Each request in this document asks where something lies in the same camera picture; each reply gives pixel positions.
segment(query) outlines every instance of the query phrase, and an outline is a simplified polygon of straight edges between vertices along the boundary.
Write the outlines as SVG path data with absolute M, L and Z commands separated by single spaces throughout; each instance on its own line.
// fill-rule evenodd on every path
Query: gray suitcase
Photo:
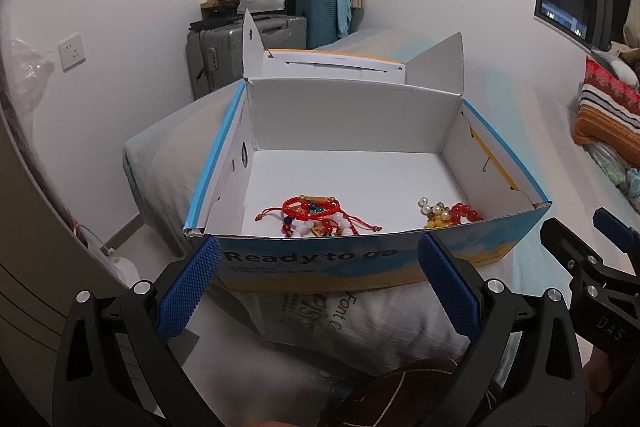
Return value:
M 304 17 L 258 14 L 254 21 L 267 48 L 305 49 Z M 242 78 L 242 22 L 189 32 L 187 62 L 193 100 Z

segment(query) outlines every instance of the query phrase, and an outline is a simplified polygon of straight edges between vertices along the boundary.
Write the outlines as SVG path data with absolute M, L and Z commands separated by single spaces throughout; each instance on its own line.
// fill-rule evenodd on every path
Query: baseboard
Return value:
M 113 250 L 117 250 L 119 247 L 124 245 L 126 240 L 135 234 L 140 227 L 144 225 L 144 221 L 142 221 L 142 216 L 140 214 L 136 214 L 131 221 L 129 221 L 124 227 L 119 229 L 115 234 L 113 234 L 105 243 L 105 247 L 113 248 Z

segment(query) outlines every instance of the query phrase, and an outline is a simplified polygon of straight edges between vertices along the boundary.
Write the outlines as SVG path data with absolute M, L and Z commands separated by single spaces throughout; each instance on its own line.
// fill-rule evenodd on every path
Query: suitcase handle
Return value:
M 279 44 L 291 36 L 289 22 L 286 19 L 274 18 L 260 22 L 261 24 L 258 25 L 258 31 L 260 32 L 262 44 Z

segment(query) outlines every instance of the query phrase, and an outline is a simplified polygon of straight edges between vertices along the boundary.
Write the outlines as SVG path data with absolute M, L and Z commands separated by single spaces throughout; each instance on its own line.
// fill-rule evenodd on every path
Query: power outlet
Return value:
M 77 33 L 69 37 L 66 41 L 61 42 L 58 45 L 58 52 L 60 53 L 60 63 L 62 64 L 62 70 L 66 71 L 73 68 L 76 64 L 84 62 L 86 57 L 84 56 L 84 47 L 82 46 L 82 36 Z

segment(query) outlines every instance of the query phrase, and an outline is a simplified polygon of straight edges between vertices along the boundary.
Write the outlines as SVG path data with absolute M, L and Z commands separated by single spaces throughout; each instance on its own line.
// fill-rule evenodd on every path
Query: light blue towel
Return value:
M 349 35 L 351 24 L 351 0 L 338 0 L 338 36 L 343 39 Z

